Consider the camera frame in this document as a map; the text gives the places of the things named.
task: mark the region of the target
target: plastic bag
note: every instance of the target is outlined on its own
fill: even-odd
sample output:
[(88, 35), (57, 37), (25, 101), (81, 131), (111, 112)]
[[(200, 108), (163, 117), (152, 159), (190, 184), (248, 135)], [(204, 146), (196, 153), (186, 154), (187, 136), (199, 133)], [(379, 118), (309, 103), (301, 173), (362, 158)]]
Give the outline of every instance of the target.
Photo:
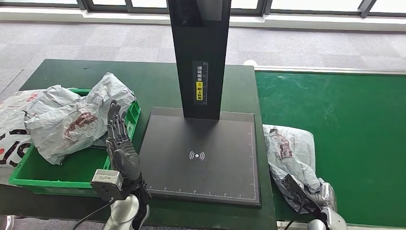
[[(32, 117), (25, 124), (39, 154), (49, 163), (59, 165), (66, 155), (91, 146), (103, 136), (112, 99), (122, 105), (120, 112), (127, 110), (135, 100), (131, 91), (111, 73), (106, 73), (87, 96), (68, 105), (58, 107), (54, 99), (42, 98), (47, 100), (38, 99), (39, 102), (27, 110)], [(47, 111), (39, 114), (42, 108)]]
[(0, 167), (16, 167), (31, 145), (24, 125), (27, 105), (42, 90), (16, 92), (0, 103)]
[(316, 177), (316, 157), (313, 134), (291, 127), (263, 125), (268, 164), (273, 179), (286, 201), (296, 210), (299, 206), (289, 197), (282, 185), (290, 174), (303, 189), (311, 194), (320, 191), (321, 182)]

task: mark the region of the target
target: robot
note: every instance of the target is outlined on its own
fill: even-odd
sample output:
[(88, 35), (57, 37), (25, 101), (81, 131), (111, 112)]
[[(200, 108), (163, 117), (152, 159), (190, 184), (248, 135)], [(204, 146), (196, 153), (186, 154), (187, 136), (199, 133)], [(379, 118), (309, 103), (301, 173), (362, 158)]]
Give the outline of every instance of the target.
[(111, 170), (98, 169), (91, 186), (111, 204), (111, 215), (103, 230), (138, 230), (149, 216), (151, 195), (142, 177), (138, 154), (128, 137), (126, 112), (120, 115), (120, 108), (113, 100), (108, 113), (106, 146)]

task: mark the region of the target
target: white robot part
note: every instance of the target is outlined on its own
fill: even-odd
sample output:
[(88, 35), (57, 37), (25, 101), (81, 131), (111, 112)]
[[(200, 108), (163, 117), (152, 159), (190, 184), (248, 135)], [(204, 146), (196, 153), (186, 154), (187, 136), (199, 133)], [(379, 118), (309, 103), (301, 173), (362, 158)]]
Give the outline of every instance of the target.
[(139, 210), (139, 201), (135, 195), (130, 194), (125, 200), (115, 201), (111, 209), (103, 230), (134, 230), (132, 223)]

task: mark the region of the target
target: red logo on bag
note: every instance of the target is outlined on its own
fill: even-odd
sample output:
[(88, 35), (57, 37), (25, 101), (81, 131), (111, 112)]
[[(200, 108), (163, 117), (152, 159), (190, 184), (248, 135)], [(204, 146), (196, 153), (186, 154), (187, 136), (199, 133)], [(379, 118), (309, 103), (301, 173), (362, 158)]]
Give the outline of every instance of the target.
[(82, 128), (85, 125), (89, 125), (90, 123), (97, 120), (96, 116), (93, 116), (89, 112), (82, 113), (74, 122), (72, 122), (67, 130), (65, 131), (65, 136), (69, 136), (69, 132), (76, 129), (76, 126)]
[(38, 96), (38, 93), (33, 92), (33, 94), (31, 94), (31, 96), (27, 99), (27, 102), (34, 100), (35, 98), (37, 98), (37, 96)]

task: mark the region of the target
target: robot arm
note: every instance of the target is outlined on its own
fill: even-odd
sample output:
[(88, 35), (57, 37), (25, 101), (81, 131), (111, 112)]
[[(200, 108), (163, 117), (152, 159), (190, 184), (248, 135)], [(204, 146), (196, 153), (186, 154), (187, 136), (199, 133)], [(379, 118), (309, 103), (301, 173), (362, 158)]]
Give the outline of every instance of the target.
[[(323, 183), (322, 193), (318, 195), (307, 194), (289, 174), (282, 180), (282, 184), (289, 191), (293, 201), (300, 203), (306, 211), (316, 217), (309, 222), (307, 230), (348, 230), (344, 218), (333, 209), (337, 208), (337, 205), (330, 184)], [(332, 197), (327, 201), (323, 196)]]
[(110, 104), (106, 139), (111, 170), (97, 170), (91, 186), (106, 201), (113, 201), (104, 230), (138, 230), (149, 216), (151, 198), (145, 187), (140, 160), (119, 115), (120, 105)]

